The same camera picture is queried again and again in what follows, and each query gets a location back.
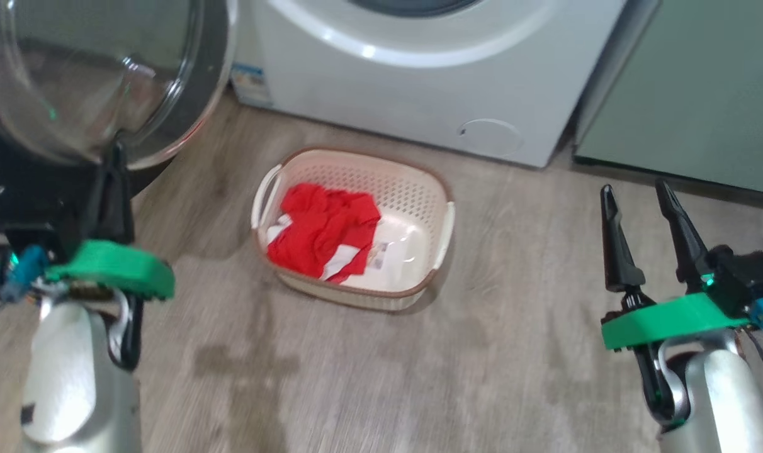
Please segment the pale green cabinet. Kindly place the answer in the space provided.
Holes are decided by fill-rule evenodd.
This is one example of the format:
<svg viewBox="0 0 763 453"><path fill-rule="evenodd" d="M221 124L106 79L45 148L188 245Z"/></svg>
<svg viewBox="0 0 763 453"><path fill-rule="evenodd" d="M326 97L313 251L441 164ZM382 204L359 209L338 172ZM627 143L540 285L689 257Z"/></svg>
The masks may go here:
<svg viewBox="0 0 763 453"><path fill-rule="evenodd" d="M575 159L763 193L763 0L625 0Z"/></svg>

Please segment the blue energy label sticker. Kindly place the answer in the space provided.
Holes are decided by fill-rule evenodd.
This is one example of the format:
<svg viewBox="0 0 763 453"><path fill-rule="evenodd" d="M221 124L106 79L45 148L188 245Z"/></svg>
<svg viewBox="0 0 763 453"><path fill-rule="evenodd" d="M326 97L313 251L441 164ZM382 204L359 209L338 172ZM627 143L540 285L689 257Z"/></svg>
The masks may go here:
<svg viewBox="0 0 763 453"><path fill-rule="evenodd" d="M273 101L264 79L263 68L234 63L230 70L230 83L240 103L257 107L272 107Z"/></svg>

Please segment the round white filter cover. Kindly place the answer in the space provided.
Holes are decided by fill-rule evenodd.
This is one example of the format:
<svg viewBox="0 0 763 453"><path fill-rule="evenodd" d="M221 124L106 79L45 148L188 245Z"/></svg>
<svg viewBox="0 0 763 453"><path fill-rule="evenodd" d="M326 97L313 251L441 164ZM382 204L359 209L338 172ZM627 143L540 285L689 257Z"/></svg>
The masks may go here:
<svg viewBox="0 0 763 453"><path fill-rule="evenodd" d="M507 121L477 118L466 121L457 131L462 150L479 157L516 162L524 140Z"/></svg>

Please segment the white printed basket label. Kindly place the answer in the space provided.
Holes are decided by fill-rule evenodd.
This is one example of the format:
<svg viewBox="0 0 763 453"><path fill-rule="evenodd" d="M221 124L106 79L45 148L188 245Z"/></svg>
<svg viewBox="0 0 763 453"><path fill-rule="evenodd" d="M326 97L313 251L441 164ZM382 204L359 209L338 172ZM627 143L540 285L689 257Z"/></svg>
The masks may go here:
<svg viewBox="0 0 763 453"><path fill-rule="evenodd" d="M367 256L365 269L382 270L385 263L385 254L387 254L389 246L390 243L374 243Z"/></svg>

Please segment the glass washing machine door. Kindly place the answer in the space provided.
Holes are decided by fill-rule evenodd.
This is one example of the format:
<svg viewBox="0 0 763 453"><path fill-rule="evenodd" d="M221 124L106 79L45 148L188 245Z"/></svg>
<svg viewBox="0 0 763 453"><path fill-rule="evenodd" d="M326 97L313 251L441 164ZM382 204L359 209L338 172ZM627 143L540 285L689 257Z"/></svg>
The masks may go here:
<svg viewBox="0 0 763 453"><path fill-rule="evenodd" d="M132 194L220 100L238 0L0 0L0 232L87 201L114 146Z"/></svg>

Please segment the cream basket with brown rim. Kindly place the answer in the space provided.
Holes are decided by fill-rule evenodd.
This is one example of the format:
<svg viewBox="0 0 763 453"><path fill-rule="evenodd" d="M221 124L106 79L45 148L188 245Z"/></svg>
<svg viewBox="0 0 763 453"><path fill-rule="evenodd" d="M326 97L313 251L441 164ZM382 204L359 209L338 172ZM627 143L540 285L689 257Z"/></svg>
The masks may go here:
<svg viewBox="0 0 763 453"><path fill-rule="evenodd" d="M381 214L374 243L390 243L382 270L365 269L335 284L270 264L281 282L341 306L407 313L431 303L446 275L456 207L447 184L424 167L333 147L304 147L264 175L253 198L250 227L265 253L266 232L281 217L281 201L299 183L370 193Z"/></svg>

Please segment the white front-load washing machine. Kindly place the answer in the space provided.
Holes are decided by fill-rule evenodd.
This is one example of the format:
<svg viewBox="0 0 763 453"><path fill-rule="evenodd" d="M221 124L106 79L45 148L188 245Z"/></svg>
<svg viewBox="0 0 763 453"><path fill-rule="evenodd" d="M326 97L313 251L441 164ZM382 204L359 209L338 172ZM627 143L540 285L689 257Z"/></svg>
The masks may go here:
<svg viewBox="0 0 763 453"><path fill-rule="evenodd" d="M269 109L460 152L493 118L523 136L512 163L545 167L625 0L238 4L235 63L263 68Z"/></svg>

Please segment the red white mint garment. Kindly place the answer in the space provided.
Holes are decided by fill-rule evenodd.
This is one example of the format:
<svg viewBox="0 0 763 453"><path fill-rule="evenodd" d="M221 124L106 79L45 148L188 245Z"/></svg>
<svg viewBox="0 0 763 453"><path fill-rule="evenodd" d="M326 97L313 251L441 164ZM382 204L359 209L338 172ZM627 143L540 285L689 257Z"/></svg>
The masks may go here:
<svg viewBox="0 0 763 453"><path fill-rule="evenodd" d="M380 216L283 215L266 232L267 255L284 269L340 284L365 272Z"/></svg>

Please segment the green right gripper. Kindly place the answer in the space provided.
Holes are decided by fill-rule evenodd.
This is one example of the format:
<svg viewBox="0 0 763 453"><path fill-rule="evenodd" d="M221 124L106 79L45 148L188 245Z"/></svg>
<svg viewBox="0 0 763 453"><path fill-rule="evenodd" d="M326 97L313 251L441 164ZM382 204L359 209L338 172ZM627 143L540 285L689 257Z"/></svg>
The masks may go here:
<svg viewBox="0 0 763 453"><path fill-rule="evenodd" d="M702 278L713 274L708 264L709 250L669 183L664 179L656 180L655 191L660 211L671 230L677 263L676 278L686 285L689 295L627 311L603 322L601 337L608 350L750 324L747 316L726 316L709 295L702 293ZM621 212L611 184L601 188L600 201L605 287L612 293L638 289L646 283L645 275L636 267L621 228Z"/></svg>

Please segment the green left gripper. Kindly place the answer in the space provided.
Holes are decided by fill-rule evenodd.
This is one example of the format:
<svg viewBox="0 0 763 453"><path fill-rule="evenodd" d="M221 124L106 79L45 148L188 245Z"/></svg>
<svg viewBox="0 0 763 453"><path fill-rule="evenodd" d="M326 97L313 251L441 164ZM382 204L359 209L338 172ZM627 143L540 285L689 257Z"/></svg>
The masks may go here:
<svg viewBox="0 0 763 453"><path fill-rule="evenodd" d="M122 143L116 143L89 193L81 226L85 241L52 260L31 284L31 295L84 302L112 301L117 292L143 302L174 298L171 266L129 246L135 238L130 200L127 157ZM108 236L114 242L105 240Z"/></svg>

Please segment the plain red garment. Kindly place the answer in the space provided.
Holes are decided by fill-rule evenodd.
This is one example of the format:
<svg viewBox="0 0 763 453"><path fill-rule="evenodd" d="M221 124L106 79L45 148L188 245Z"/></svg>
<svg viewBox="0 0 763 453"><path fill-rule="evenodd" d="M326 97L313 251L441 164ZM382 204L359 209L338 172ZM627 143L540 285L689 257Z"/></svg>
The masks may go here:
<svg viewBox="0 0 763 453"><path fill-rule="evenodd" d="M381 218L370 193L310 183L289 189L281 209L290 224L279 238L316 247L350 245L361 249L372 243Z"/></svg>

